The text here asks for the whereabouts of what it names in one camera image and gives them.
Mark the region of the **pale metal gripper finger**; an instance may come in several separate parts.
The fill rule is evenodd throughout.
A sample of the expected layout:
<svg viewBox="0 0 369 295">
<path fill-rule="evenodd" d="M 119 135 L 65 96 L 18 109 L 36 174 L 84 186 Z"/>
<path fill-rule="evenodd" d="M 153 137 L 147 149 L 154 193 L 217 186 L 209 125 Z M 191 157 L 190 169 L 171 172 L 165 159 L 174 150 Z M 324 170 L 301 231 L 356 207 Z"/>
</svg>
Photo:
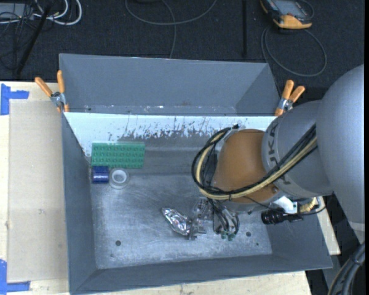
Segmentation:
<svg viewBox="0 0 369 295">
<path fill-rule="evenodd" d="M 188 229 L 188 240 L 197 240 L 207 233 L 204 222 L 200 220 L 191 221 Z"/>
<path fill-rule="evenodd" d="M 210 219 L 211 207 L 208 198 L 200 197 L 191 210 L 192 219 Z"/>
</svg>

